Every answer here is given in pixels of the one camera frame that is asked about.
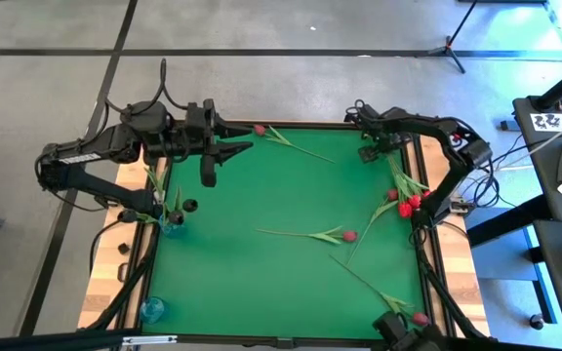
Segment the black desk with label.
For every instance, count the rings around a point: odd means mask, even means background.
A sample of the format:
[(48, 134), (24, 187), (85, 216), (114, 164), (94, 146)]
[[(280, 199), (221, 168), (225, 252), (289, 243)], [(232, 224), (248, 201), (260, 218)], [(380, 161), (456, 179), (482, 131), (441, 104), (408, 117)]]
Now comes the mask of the black desk with label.
[[(530, 150), (533, 149), (533, 143), (537, 142), (540, 146), (543, 139), (550, 138), (553, 135), (551, 132), (541, 132), (535, 129), (534, 120), (531, 117), (535, 109), (527, 98), (516, 99), (513, 106), (516, 121)], [(557, 190), (559, 185), (557, 170), (561, 150), (562, 136), (531, 156), (542, 188), (542, 195), (523, 203), (521, 208), (533, 220), (562, 221), (562, 195)]]

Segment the black aluminium table frame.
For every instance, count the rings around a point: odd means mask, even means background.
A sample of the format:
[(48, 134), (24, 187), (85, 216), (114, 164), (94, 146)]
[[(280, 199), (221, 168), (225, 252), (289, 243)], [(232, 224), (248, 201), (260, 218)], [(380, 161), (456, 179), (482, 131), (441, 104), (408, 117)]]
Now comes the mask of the black aluminium table frame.
[(94, 351), (120, 347), (124, 336), (176, 335), (182, 343), (369, 348), (381, 335), (373, 322), (388, 308), (331, 259), (332, 244), (291, 243), (258, 232), (265, 225), (297, 229), (363, 224), (391, 183), (384, 163), (363, 164), (359, 130), (349, 124), (280, 123), (277, 130), (334, 164), (311, 167), (248, 136), (246, 160), (226, 180), (205, 188), (195, 163), (173, 166), (170, 185), (183, 185), (199, 209), (186, 233), (169, 239), (154, 231), (129, 283), (145, 275), (144, 295), (160, 297), (166, 315), (155, 324), (0, 338), (0, 351)]

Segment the green table mat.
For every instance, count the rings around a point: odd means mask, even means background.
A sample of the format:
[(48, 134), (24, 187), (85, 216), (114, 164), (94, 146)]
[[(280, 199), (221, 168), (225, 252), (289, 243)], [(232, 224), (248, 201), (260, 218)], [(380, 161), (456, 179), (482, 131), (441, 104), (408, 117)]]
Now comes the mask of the green table mat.
[(363, 163), (352, 130), (288, 130), (201, 183), (199, 161), (172, 167), (170, 190), (197, 202), (162, 236), (149, 293), (164, 301), (146, 333), (374, 339), (385, 298), (424, 308), (412, 224), (378, 206), (389, 163)]

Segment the white printed label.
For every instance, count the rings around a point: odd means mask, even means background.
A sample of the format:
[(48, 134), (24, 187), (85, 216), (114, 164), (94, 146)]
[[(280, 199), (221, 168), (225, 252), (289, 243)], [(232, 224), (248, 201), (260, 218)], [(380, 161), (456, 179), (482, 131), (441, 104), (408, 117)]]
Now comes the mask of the white printed label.
[(537, 132), (558, 133), (562, 131), (562, 113), (531, 113), (530, 120)]

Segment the black clamp mount device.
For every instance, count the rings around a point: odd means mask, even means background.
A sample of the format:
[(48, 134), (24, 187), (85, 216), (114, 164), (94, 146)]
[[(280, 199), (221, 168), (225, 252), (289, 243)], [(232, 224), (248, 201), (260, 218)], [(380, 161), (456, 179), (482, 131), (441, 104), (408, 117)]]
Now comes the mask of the black clamp mount device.
[(381, 335), (370, 351), (455, 351), (449, 338), (433, 325), (422, 329), (407, 329), (401, 313), (386, 312), (373, 322)]

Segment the silver metal bracket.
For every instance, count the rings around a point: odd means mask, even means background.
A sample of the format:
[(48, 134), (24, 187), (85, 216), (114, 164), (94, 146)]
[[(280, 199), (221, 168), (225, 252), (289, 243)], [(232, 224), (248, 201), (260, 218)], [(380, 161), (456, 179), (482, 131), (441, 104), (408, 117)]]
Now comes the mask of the silver metal bracket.
[(122, 346), (143, 346), (143, 345), (162, 345), (173, 344), (178, 342), (176, 335), (136, 335), (124, 336), (122, 338)]

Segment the wooden table side board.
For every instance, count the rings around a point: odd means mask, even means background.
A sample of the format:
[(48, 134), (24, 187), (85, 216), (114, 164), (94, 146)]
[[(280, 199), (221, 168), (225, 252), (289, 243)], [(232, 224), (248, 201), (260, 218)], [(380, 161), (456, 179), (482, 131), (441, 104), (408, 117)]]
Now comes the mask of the wooden table side board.
[[(436, 189), (449, 171), (439, 142), (419, 136), (407, 146), (407, 151), (412, 178)], [(463, 218), (450, 214), (425, 235), (428, 261), (464, 316), (477, 330), (488, 335), (489, 325)]]
[[(120, 165), (115, 183), (129, 190), (138, 190), (148, 186), (147, 165), (142, 161), (133, 164)], [(94, 266), (90, 275), (81, 313), (77, 323), (78, 328), (88, 327), (95, 322), (100, 313), (108, 307), (124, 286), (127, 278), (141, 264), (143, 256), (150, 246), (154, 236), (151, 224), (122, 223), (108, 229), (102, 234), (95, 252)], [(129, 250), (120, 253), (118, 247), (127, 245)], [(129, 329), (137, 327), (141, 292), (145, 282), (145, 275), (133, 288), (131, 294), (122, 305), (119, 312), (108, 324), (108, 329)]]

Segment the tulips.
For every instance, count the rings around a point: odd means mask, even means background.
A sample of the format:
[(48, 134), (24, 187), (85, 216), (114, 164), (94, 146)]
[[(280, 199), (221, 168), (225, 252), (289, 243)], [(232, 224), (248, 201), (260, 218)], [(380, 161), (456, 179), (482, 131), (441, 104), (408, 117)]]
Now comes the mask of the tulips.
[(198, 210), (198, 202), (194, 199), (183, 199), (179, 187), (175, 196), (174, 208), (170, 211), (169, 221), (175, 224), (184, 224), (185, 215)]
[(139, 214), (139, 219), (145, 223), (159, 224), (162, 228), (169, 225), (183, 225), (184, 214), (181, 209), (181, 189), (178, 188), (173, 200), (168, 197), (168, 170), (161, 173), (153, 171), (151, 168), (145, 169), (148, 180), (153, 186), (153, 205), (160, 206), (160, 214)]

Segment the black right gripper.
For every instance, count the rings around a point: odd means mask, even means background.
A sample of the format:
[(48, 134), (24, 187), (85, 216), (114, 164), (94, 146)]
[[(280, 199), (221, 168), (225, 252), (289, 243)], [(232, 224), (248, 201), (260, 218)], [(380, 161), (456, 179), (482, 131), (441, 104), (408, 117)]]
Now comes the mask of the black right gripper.
[[(363, 139), (370, 138), (376, 146), (404, 146), (408, 134), (394, 132), (384, 125), (383, 114), (379, 114), (370, 104), (355, 104), (345, 110), (344, 121), (352, 123), (361, 131)], [(363, 146), (358, 154), (364, 164), (375, 162), (380, 152), (374, 146)]]

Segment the pale teal glass vase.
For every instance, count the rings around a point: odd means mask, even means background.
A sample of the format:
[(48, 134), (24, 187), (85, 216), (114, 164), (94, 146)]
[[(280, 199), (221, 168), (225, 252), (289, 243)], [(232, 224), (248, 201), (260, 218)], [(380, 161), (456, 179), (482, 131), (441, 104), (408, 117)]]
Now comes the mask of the pale teal glass vase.
[(140, 320), (145, 324), (159, 322), (167, 313), (167, 304), (163, 299), (151, 296), (140, 305)]

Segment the blue glass vase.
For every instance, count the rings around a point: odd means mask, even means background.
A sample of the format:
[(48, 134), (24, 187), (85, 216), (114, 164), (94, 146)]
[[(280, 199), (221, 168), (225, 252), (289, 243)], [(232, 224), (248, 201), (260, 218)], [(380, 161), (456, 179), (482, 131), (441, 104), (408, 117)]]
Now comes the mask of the blue glass vase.
[(186, 226), (184, 224), (175, 224), (161, 217), (159, 219), (161, 233), (169, 239), (177, 239), (185, 235)]

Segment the black tripod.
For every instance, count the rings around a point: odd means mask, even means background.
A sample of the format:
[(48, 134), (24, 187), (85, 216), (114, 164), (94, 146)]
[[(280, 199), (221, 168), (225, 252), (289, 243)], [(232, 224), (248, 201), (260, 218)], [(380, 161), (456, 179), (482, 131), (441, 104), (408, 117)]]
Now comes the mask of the black tripod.
[(456, 67), (458, 68), (458, 70), (461, 74), (466, 73), (466, 70), (462, 66), (462, 63), (459, 60), (458, 55), (453, 50), (453, 44), (454, 44), (456, 38), (458, 37), (458, 35), (460, 34), (463, 26), (467, 22), (469, 16), (471, 15), (473, 10), (475, 9), (477, 3), (478, 3), (478, 0), (472, 0), (471, 1), (470, 7), (466, 11), (465, 15), (463, 16), (462, 20), (460, 21), (458, 27), (455, 29), (454, 33), (452, 35), (449, 35), (449, 36), (446, 37), (445, 44), (443, 46), (427, 51), (426, 55), (428, 57), (448, 57), (448, 58), (450, 58), (454, 61)]

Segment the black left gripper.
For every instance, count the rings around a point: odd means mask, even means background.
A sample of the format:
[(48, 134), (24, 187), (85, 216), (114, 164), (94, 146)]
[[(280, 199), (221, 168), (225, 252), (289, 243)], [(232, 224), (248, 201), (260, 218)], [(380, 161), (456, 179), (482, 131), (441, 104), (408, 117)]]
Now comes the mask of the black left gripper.
[(215, 124), (216, 109), (211, 98), (203, 100), (202, 106), (191, 103), (187, 107), (186, 131), (191, 142), (191, 150), (201, 155), (200, 176), (206, 187), (215, 187), (217, 175), (215, 164), (223, 164), (237, 154), (251, 148), (250, 141), (218, 142), (219, 138), (240, 137), (252, 131), (245, 125), (233, 122), (219, 121)]

